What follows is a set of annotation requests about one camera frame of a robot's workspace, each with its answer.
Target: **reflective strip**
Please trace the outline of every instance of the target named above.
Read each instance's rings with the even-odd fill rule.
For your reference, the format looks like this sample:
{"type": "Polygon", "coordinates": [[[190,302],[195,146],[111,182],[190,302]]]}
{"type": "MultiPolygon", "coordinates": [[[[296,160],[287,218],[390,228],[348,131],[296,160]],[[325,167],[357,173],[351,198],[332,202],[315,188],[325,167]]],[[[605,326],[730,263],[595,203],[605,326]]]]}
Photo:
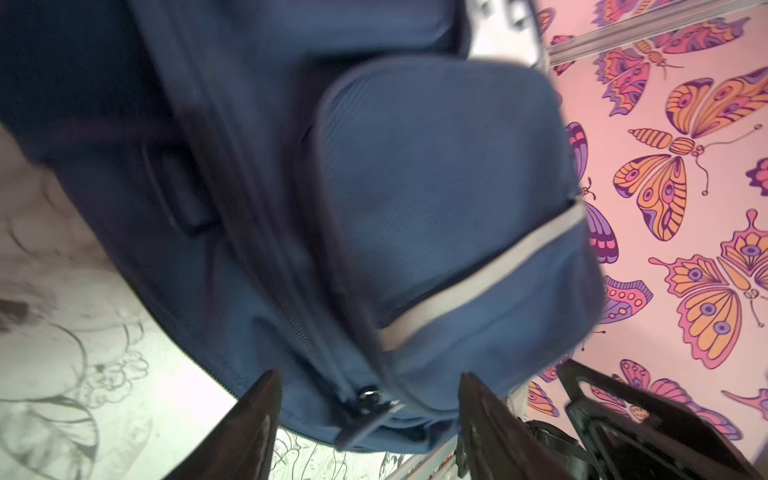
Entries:
{"type": "Polygon", "coordinates": [[[514,272],[526,260],[584,219],[584,205],[577,201],[571,208],[530,232],[512,248],[463,281],[414,306],[379,330],[382,349],[391,352],[406,343],[433,320],[473,301],[514,272]]]}

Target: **butterfly body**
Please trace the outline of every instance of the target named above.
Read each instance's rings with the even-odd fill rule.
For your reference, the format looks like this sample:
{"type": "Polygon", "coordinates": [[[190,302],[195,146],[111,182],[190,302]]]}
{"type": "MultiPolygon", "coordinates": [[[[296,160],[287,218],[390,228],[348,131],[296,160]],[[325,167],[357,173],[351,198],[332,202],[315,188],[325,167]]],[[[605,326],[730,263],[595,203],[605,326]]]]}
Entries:
{"type": "MultiPolygon", "coordinates": [[[[587,135],[584,132],[584,128],[578,122],[571,122],[565,128],[568,135],[568,141],[571,143],[571,151],[574,154],[576,161],[576,174],[578,179],[584,176],[584,172],[587,170],[587,160],[589,157],[589,148],[587,143],[587,135]]],[[[592,180],[588,177],[588,187],[581,187],[583,196],[591,194],[593,200],[596,198],[595,194],[589,190],[592,186],[592,180]]],[[[613,263],[618,260],[619,247],[616,241],[616,234],[613,228],[608,223],[608,220],[594,205],[584,200],[584,207],[587,209],[587,225],[589,227],[589,241],[594,252],[598,255],[598,261],[600,263],[613,263]]]]}
{"type": "Polygon", "coordinates": [[[615,48],[599,54],[594,64],[598,66],[598,81],[607,84],[603,98],[614,102],[609,116],[632,111],[645,91],[651,65],[679,68],[669,65],[664,55],[690,53],[734,41],[743,34],[744,24],[749,20],[745,17],[729,23],[715,18],[657,35],[650,41],[636,41],[634,48],[615,48]]]}
{"type": "Polygon", "coordinates": [[[717,261],[701,255],[674,263],[648,259],[667,268],[667,291],[682,299],[677,312],[683,341],[690,345],[692,357],[708,369],[720,366],[739,339],[743,318],[739,291],[748,300],[758,327],[764,326],[753,305],[763,295],[749,279],[768,290],[768,231],[755,228],[756,210],[748,210],[746,216],[748,228],[720,244],[717,261]]]}
{"type": "MultiPolygon", "coordinates": [[[[650,372],[648,372],[648,370],[640,363],[633,360],[623,359],[619,363],[619,366],[621,367],[621,372],[624,374],[624,378],[622,379],[618,375],[613,375],[613,379],[618,382],[624,382],[624,379],[626,379],[626,383],[636,389],[646,390],[656,395],[663,396],[665,399],[671,400],[672,402],[680,403],[727,439],[742,439],[743,435],[741,431],[726,418],[725,415],[715,412],[714,410],[705,409],[696,404],[688,392],[686,392],[679,383],[670,379],[658,379],[651,382],[650,372]]],[[[628,405],[623,399],[610,392],[606,392],[603,389],[591,386],[591,391],[592,394],[601,401],[602,406],[609,408],[620,415],[629,417],[636,422],[643,422],[650,416],[649,412],[642,407],[628,405]]]]}
{"type": "Polygon", "coordinates": [[[654,0],[642,0],[640,4],[637,6],[637,9],[635,9],[634,14],[639,15],[646,10],[648,10],[648,7],[650,7],[650,4],[652,4],[654,0]]]}
{"type": "MultiPolygon", "coordinates": [[[[614,175],[614,187],[622,197],[638,193],[637,207],[648,230],[658,240],[671,240],[683,222],[687,205],[684,156],[693,157],[705,172],[707,182],[702,195],[709,193],[709,173],[699,163],[707,146],[698,144],[696,139],[728,127],[768,103],[768,67],[725,80],[716,88],[712,85],[712,78],[687,81],[667,98],[667,119],[682,136],[674,137],[653,128],[629,130],[642,144],[670,152],[636,158],[614,175]]],[[[761,127],[755,125],[747,134],[761,127]]]]}

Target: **zipper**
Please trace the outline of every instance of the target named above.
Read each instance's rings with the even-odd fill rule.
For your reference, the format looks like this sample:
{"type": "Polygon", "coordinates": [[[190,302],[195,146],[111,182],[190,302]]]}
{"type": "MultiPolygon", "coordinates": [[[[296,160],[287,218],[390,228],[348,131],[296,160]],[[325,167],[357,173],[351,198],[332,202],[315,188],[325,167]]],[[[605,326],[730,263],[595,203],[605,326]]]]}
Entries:
{"type": "MultiPolygon", "coordinates": [[[[89,225],[95,225],[96,227],[93,227],[94,230],[96,230],[96,229],[100,230],[101,229],[101,228],[98,227],[98,225],[99,225],[98,222],[88,222],[88,224],[89,225]]],[[[119,262],[117,260],[115,260],[115,263],[117,263],[121,267],[121,270],[127,272],[128,273],[127,276],[134,276],[133,268],[130,267],[128,262],[122,261],[122,255],[119,254],[120,250],[117,248],[117,246],[112,241],[112,239],[108,235],[102,234],[102,235],[99,236],[99,240],[104,244],[104,248],[106,250],[110,250],[113,253],[113,254],[111,254],[109,256],[110,258],[120,260],[119,262]]],[[[140,286],[141,284],[133,282],[131,285],[132,285],[132,287],[134,289],[139,290],[137,287],[140,286]]],[[[154,303],[154,305],[157,306],[157,308],[160,308],[161,310],[164,310],[165,313],[168,314],[168,316],[170,316],[172,318],[175,318],[174,315],[170,314],[170,312],[168,312],[165,309],[165,307],[163,306],[162,303],[157,301],[157,297],[152,292],[150,292],[148,289],[142,289],[142,290],[143,290],[143,294],[149,300],[151,300],[151,302],[154,303]]],[[[233,399],[235,399],[237,401],[240,401],[240,397],[229,386],[227,386],[224,382],[222,382],[219,379],[219,377],[214,375],[214,373],[211,372],[206,366],[201,365],[197,360],[192,358],[192,356],[189,353],[187,353],[187,351],[185,349],[183,349],[183,348],[181,348],[181,346],[179,346],[179,342],[177,342],[174,339],[174,337],[165,329],[165,327],[163,327],[160,322],[156,321],[154,319],[154,316],[152,316],[152,315],[150,315],[150,316],[152,317],[152,320],[154,321],[154,324],[157,325],[157,327],[161,330],[161,332],[163,332],[163,334],[176,346],[176,348],[178,348],[178,350],[181,352],[182,355],[184,355],[184,357],[186,357],[190,362],[192,362],[194,365],[196,365],[197,368],[202,370],[203,373],[205,373],[205,375],[209,379],[211,379],[214,383],[216,383],[224,392],[227,392],[227,394],[229,396],[231,396],[233,399]]],[[[318,439],[310,437],[310,436],[308,436],[306,434],[303,434],[301,432],[297,432],[296,430],[293,430],[290,427],[287,427],[287,426],[285,426],[282,423],[280,423],[280,428],[282,428],[283,430],[286,430],[287,432],[291,432],[294,435],[298,435],[299,437],[302,437],[304,439],[308,439],[311,442],[315,442],[318,445],[323,445],[323,446],[326,446],[326,447],[335,448],[335,445],[332,444],[332,443],[323,442],[322,440],[318,440],[318,439]]],[[[360,447],[352,447],[352,448],[349,449],[349,451],[350,452],[359,452],[359,453],[367,453],[367,452],[369,452],[368,449],[361,449],[360,447]]]]}
{"type": "MultiPolygon", "coordinates": [[[[232,138],[232,136],[227,135],[228,130],[226,127],[229,128],[237,128],[237,125],[232,124],[225,124],[222,119],[227,118],[226,115],[230,113],[231,110],[230,105],[228,103],[225,104],[225,99],[220,98],[220,101],[214,102],[213,99],[210,97],[210,90],[206,89],[206,83],[202,80],[205,78],[204,75],[202,75],[202,72],[200,72],[199,68],[197,67],[197,64],[194,61],[191,61],[192,53],[190,52],[190,42],[187,41],[187,39],[184,37],[185,25],[180,25],[177,21],[177,18],[174,16],[174,13],[169,10],[169,5],[166,2],[160,2],[159,4],[160,11],[164,13],[165,20],[169,23],[169,28],[167,29],[169,32],[173,32],[178,39],[179,43],[179,54],[180,56],[184,57],[185,62],[183,65],[186,70],[189,71],[190,76],[196,80],[197,84],[200,86],[200,94],[204,95],[206,99],[208,100],[209,105],[216,105],[216,109],[213,111],[208,111],[208,116],[203,117],[202,115],[192,117],[187,116],[187,120],[192,120],[192,123],[184,122],[183,119],[180,119],[180,123],[182,125],[182,128],[185,132],[188,132],[188,135],[185,135],[185,138],[190,143],[190,145],[197,144],[198,147],[202,147],[203,154],[208,154],[213,152],[214,154],[219,152],[220,154],[228,154],[230,155],[230,158],[242,158],[242,155],[234,154],[233,150],[237,149],[239,151],[243,150],[241,148],[237,148],[239,144],[236,144],[232,138]],[[211,124],[210,121],[207,121],[210,115],[213,115],[214,118],[217,119],[216,124],[211,124]],[[218,139],[225,140],[225,141],[218,141],[215,145],[206,145],[206,139],[208,139],[208,136],[206,133],[209,134],[215,134],[218,139]],[[221,147],[226,148],[228,151],[221,151],[221,147]]],[[[244,138],[247,136],[242,135],[243,132],[239,131],[239,129],[236,129],[236,132],[238,135],[235,136],[235,138],[244,138]]],[[[230,241],[232,248],[235,249],[237,252],[237,257],[239,257],[242,260],[245,260],[242,263],[243,268],[245,269],[246,273],[248,274],[248,277],[250,277],[250,280],[252,282],[255,282],[256,284],[260,284],[272,297],[272,300],[278,307],[278,310],[280,313],[283,314],[283,319],[288,323],[290,328],[294,331],[296,334],[296,337],[298,340],[302,343],[302,345],[305,347],[306,351],[308,353],[315,353],[320,357],[322,360],[321,363],[324,365],[327,369],[329,368],[331,371],[329,372],[329,375],[333,379],[333,383],[341,388],[344,392],[344,396],[347,398],[352,398],[355,396],[355,389],[353,386],[347,381],[346,377],[341,374],[341,372],[336,367],[336,363],[333,361],[333,358],[328,354],[326,349],[323,345],[317,344],[317,340],[321,338],[319,335],[313,335],[313,340],[310,341],[310,338],[306,334],[306,328],[301,324],[300,322],[300,316],[294,312],[286,299],[293,300],[296,305],[303,305],[303,302],[301,300],[301,295],[293,295],[292,293],[296,292],[296,289],[293,289],[292,291],[286,286],[286,281],[280,275],[279,269],[276,272],[275,275],[260,275],[260,272],[269,272],[269,269],[266,269],[264,266],[264,262],[262,260],[262,256],[260,255],[260,251],[255,249],[253,245],[258,244],[255,242],[255,235],[252,233],[253,229],[251,228],[245,228],[243,225],[245,225],[245,221],[248,220],[255,220],[253,217],[259,217],[261,220],[269,220],[267,215],[264,215],[261,212],[253,212],[253,208],[244,208],[244,209],[238,209],[238,208],[228,208],[228,206],[232,205],[233,203],[230,201],[230,199],[233,198],[231,195],[231,189],[229,188],[230,185],[237,186],[237,190],[243,194],[243,197],[250,198],[249,193],[253,192],[251,189],[243,188],[243,181],[240,177],[237,175],[234,175],[231,173],[230,168],[226,167],[222,169],[223,171],[219,170],[216,172],[216,175],[210,175],[210,170],[207,168],[207,165],[205,165],[203,162],[199,162],[195,160],[196,165],[198,166],[198,170],[204,175],[204,180],[206,185],[210,185],[211,188],[209,188],[209,191],[211,193],[211,196],[214,198],[214,204],[225,204],[225,208],[217,208],[221,215],[221,220],[225,224],[225,230],[228,232],[237,231],[240,233],[240,235],[233,236],[236,238],[230,238],[232,241],[230,241]],[[216,180],[219,178],[220,174],[223,174],[226,176],[226,181],[223,185],[220,185],[220,187],[216,187],[217,183],[216,180]],[[247,219],[241,219],[239,217],[233,217],[231,215],[227,215],[227,212],[246,212],[248,217],[247,219]],[[245,239],[245,242],[242,241],[236,241],[237,239],[245,239]],[[262,279],[269,279],[269,283],[264,283],[262,279]]],[[[253,205],[261,205],[267,202],[257,202],[252,203],[251,207],[253,205]]],[[[259,222],[256,221],[250,221],[249,224],[254,225],[256,227],[259,222]]],[[[269,237],[270,231],[265,230],[264,232],[264,238],[266,238],[266,248],[262,248],[261,251],[267,251],[271,256],[274,258],[280,260],[280,249],[275,248],[276,241],[274,241],[272,238],[269,237]]]]}
{"type": "MultiPolygon", "coordinates": [[[[320,148],[322,142],[319,140],[322,132],[321,129],[317,126],[322,125],[322,122],[319,121],[319,118],[322,116],[323,112],[329,108],[329,105],[331,102],[333,102],[334,98],[339,95],[339,93],[345,88],[349,87],[349,85],[352,84],[352,82],[357,78],[360,78],[366,74],[370,74],[371,72],[376,72],[377,70],[384,67],[388,67],[390,65],[400,65],[401,63],[402,60],[398,58],[375,58],[373,60],[369,60],[362,65],[355,66],[354,68],[339,76],[323,92],[323,95],[317,102],[312,126],[307,128],[304,136],[307,140],[306,147],[312,149],[313,156],[320,156],[324,154],[320,148]]],[[[308,167],[310,168],[305,169],[309,172],[308,174],[317,175],[316,169],[319,168],[319,161],[317,159],[310,161],[310,165],[308,167]]],[[[325,185],[321,182],[315,181],[312,182],[312,185],[316,188],[316,191],[313,192],[313,202],[310,203],[311,206],[316,207],[318,204],[323,205],[320,208],[320,211],[329,212],[325,218],[323,218],[324,223],[327,223],[327,226],[321,230],[323,242],[326,244],[325,248],[328,250],[335,244],[336,239],[339,238],[338,232],[341,231],[341,228],[337,223],[336,218],[333,216],[331,209],[328,207],[329,202],[327,200],[327,193],[325,192],[325,185]],[[328,235],[328,230],[332,232],[331,240],[326,238],[328,235]]],[[[394,405],[400,406],[399,408],[407,405],[410,409],[420,411],[422,415],[426,417],[445,419],[448,418],[449,415],[458,415],[458,409],[452,409],[449,411],[434,409],[418,399],[407,388],[400,386],[398,379],[389,368],[387,360],[384,358],[383,352],[381,351],[379,337],[374,327],[375,321],[373,319],[372,313],[369,311],[369,306],[361,304],[357,298],[354,288],[348,288],[346,283],[337,283],[338,275],[344,278],[348,277],[346,272],[344,272],[344,270],[347,270],[346,266],[341,267],[340,270],[342,270],[342,272],[334,272],[331,276],[332,278],[330,279],[335,290],[334,293],[341,292],[340,295],[342,297],[343,310],[345,315],[350,319],[358,320],[356,322],[350,322],[349,327],[352,328],[358,336],[356,343],[362,350],[364,357],[368,360],[368,363],[372,367],[373,372],[378,375],[382,382],[382,386],[387,391],[387,393],[393,396],[392,400],[393,402],[396,402],[394,405]]],[[[375,420],[376,415],[365,416],[369,416],[372,421],[377,421],[375,420]]]]}

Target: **blue backpack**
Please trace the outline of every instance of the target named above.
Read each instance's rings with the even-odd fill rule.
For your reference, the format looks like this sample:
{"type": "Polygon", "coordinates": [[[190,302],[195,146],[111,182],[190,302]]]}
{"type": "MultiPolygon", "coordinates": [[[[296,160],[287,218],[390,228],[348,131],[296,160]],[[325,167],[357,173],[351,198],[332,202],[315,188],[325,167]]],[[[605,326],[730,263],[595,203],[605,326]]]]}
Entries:
{"type": "Polygon", "coordinates": [[[286,428],[423,453],[597,322],[558,99],[461,0],[13,0],[0,120],[161,327],[286,428]]]}

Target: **purple butterfly wing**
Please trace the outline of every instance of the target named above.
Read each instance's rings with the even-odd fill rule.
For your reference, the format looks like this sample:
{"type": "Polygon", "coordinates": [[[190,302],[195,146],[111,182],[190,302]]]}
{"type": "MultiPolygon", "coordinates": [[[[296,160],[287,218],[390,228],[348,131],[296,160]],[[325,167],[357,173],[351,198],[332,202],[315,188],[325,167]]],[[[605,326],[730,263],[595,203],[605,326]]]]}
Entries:
{"type": "Polygon", "coordinates": [[[693,411],[697,417],[702,419],[704,423],[708,424],[713,429],[717,430],[722,436],[729,440],[741,440],[744,438],[741,430],[736,427],[725,415],[715,412],[714,410],[705,409],[698,406],[696,403],[688,403],[686,405],[691,411],[693,411]]]}
{"type": "Polygon", "coordinates": [[[557,363],[555,363],[553,366],[548,367],[547,369],[544,369],[541,373],[538,375],[541,377],[542,380],[544,380],[546,383],[554,382],[558,379],[558,367],[565,363],[566,360],[572,358],[574,355],[574,351],[571,350],[570,352],[566,353],[560,359],[557,363]]]}
{"type": "Polygon", "coordinates": [[[595,19],[592,21],[598,27],[604,27],[634,9],[640,0],[600,0],[594,6],[595,19]]]}
{"type": "Polygon", "coordinates": [[[619,282],[608,275],[603,277],[605,284],[605,304],[600,323],[613,323],[633,316],[654,298],[643,280],[619,282]]]}
{"type": "Polygon", "coordinates": [[[735,22],[724,18],[713,18],[708,22],[689,25],[651,38],[656,48],[665,54],[680,54],[706,50],[736,40],[744,33],[744,24],[750,20],[744,17],[735,22]]]}
{"type": "Polygon", "coordinates": [[[565,133],[568,134],[568,141],[571,143],[571,150],[573,150],[576,158],[576,175],[581,180],[587,170],[587,156],[589,154],[587,134],[577,121],[568,124],[565,133]]]}
{"type": "Polygon", "coordinates": [[[598,255],[598,262],[613,263],[619,258],[619,246],[611,225],[605,216],[592,204],[585,201],[587,208],[587,225],[589,226],[589,242],[598,255]]]}
{"type": "Polygon", "coordinates": [[[594,385],[590,385],[590,390],[592,390],[592,395],[596,396],[599,400],[602,400],[603,402],[610,403],[609,406],[618,406],[618,407],[625,407],[627,405],[624,400],[620,399],[613,393],[606,392],[603,389],[599,389],[598,387],[594,385]]]}
{"type": "Polygon", "coordinates": [[[673,402],[688,405],[693,402],[688,392],[679,383],[670,379],[658,379],[648,389],[651,393],[661,395],[673,402]]]}

